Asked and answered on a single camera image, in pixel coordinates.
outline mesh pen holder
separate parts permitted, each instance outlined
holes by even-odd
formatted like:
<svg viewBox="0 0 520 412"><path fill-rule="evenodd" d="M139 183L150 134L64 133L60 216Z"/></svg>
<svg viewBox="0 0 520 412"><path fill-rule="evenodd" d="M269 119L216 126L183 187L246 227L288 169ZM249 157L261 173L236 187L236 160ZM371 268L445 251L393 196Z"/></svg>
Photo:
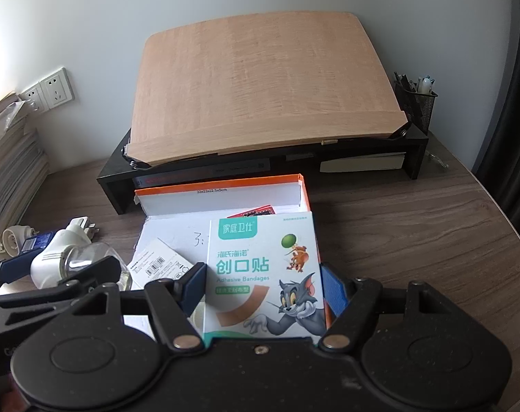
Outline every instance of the mesh pen holder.
<svg viewBox="0 0 520 412"><path fill-rule="evenodd" d="M395 82L395 93L399 108L405 112L407 119L415 124L424 134L428 134L431 112L437 94L420 94L405 90L400 82Z"/></svg>

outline green ball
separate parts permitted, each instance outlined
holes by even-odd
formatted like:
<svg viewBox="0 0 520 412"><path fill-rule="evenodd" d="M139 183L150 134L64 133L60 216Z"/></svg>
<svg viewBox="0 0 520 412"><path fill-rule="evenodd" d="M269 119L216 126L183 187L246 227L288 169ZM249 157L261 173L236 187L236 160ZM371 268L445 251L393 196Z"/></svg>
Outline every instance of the green ball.
<svg viewBox="0 0 520 412"><path fill-rule="evenodd" d="M294 234L287 234L281 240L281 246L283 248L290 248L295 243L296 243L296 236Z"/></svg>

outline wall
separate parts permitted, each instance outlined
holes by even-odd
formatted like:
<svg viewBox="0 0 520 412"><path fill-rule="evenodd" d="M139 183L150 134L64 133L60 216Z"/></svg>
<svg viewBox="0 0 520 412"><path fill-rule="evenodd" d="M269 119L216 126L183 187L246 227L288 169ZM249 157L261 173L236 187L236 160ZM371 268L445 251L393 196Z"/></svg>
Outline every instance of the wall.
<svg viewBox="0 0 520 412"><path fill-rule="evenodd" d="M389 75L434 77L431 129L472 167L501 85L511 0L0 0L0 95L65 66L76 100L36 119L52 167L104 158L130 127L149 35L299 9L355 13Z"/></svg>

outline wood grain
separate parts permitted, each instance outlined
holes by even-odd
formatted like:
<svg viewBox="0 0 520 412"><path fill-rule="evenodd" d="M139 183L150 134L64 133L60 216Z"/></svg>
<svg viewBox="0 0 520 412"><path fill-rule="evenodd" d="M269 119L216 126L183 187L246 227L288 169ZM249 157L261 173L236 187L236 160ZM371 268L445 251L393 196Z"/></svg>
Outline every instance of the wood grain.
<svg viewBox="0 0 520 412"><path fill-rule="evenodd" d="M390 287L423 279L508 346L511 380L500 406L520 400L520 239L475 178L435 139L419 179L402 170L318 173L304 168L321 257L349 277ZM118 216L94 180L102 163L50 175L24 217L46 231L75 216L98 223L100 239L128 262L144 221Z"/></svg>
<svg viewBox="0 0 520 412"><path fill-rule="evenodd" d="M321 139L387 137L405 122L357 17L251 14L147 40L126 152L154 165Z"/></svg>

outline electrical outlet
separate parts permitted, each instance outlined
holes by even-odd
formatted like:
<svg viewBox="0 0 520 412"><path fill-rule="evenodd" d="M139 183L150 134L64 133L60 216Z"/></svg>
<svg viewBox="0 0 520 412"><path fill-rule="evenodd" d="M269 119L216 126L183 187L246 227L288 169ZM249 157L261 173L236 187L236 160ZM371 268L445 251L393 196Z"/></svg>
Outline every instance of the electrical outlet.
<svg viewBox="0 0 520 412"><path fill-rule="evenodd" d="M55 73L39 82L50 108L65 104L73 99L66 69L60 68Z"/></svg>
<svg viewBox="0 0 520 412"><path fill-rule="evenodd" d="M31 111L36 115L40 115L50 109L45 95L42 93L41 85L38 83L22 92L20 98L30 102Z"/></svg>

